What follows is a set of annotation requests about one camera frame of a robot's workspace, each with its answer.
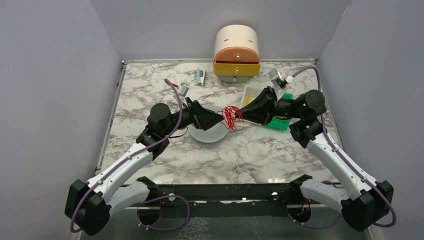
green plastic container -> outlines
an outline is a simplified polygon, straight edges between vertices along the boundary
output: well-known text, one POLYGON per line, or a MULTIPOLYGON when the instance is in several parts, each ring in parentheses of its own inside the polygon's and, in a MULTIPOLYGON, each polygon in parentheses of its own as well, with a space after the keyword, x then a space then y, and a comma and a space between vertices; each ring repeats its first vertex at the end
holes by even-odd
MULTIPOLYGON (((281 97, 282 99, 293 99, 293 94, 291 93, 284 93, 281 97)), ((286 131, 289 128, 290 120, 278 120, 276 117, 272 119, 268 125, 265 125, 265 127, 271 128, 271 129, 277 129, 281 131, 286 131)))

coiled red cable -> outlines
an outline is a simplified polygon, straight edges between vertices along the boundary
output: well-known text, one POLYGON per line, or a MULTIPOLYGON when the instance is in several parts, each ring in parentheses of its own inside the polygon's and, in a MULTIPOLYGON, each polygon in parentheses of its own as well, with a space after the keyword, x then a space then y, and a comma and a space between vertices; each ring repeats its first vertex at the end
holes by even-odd
POLYGON ((240 120, 244 123, 245 120, 243 119, 242 113, 240 112, 240 109, 236 106, 226 106, 221 111, 218 111, 217 113, 221 112, 222 117, 224 118, 224 121, 226 122, 224 126, 226 129, 232 129, 237 130, 236 122, 239 122, 240 120))

gray wall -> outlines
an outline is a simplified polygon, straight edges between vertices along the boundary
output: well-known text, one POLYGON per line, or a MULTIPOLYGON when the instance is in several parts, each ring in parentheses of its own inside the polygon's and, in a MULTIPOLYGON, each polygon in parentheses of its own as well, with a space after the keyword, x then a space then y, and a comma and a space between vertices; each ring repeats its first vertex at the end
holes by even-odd
POLYGON ((265 59, 319 58, 351 0, 91 0, 125 60, 213 58, 230 24, 252 27, 265 59))
POLYGON ((423 12, 422 0, 353 0, 318 62, 347 153, 394 186, 387 240, 423 239, 423 12))
POLYGON ((120 58, 88 0, 0 3, 0 239, 68 239, 94 174, 120 58))

marble table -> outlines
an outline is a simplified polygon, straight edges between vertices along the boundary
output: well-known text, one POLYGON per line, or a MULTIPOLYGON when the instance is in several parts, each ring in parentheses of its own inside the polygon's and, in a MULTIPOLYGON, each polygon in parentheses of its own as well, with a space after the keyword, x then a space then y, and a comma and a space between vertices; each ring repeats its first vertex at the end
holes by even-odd
MULTIPOLYGON (((276 68, 283 74, 311 62, 262 62, 261 70, 249 81, 254 87, 271 86, 267 73, 276 68)), ((178 104, 164 79, 191 85, 188 97, 200 104, 240 106, 245 84, 219 81, 211 62, 131 63, 127 65, 116 111, 105 148, 101 169, 114 163, 135 142, 147 124, 150 108, 166 103, 172 112, 178 104), (204 86, 195 86, 196 69, 206 70, 204 86)), ((294 97, 317 88, 313 70, 301 73, 287 89, 294 97)), ((325 114, 326 126, 334 139, 334 125, 325 114)), ((250 122, 236 124, 219 147, 205 149, 186 134, 170 140, 166 150, 151 164, 137 171, 126 183, 147 176, 157 184, 284 183, 302 174, 315 179, 335 180, 315 156, 294 141, 289 131, 270 129, 250 122)), ((179 130, 175 135, 184 133, 179 130)))

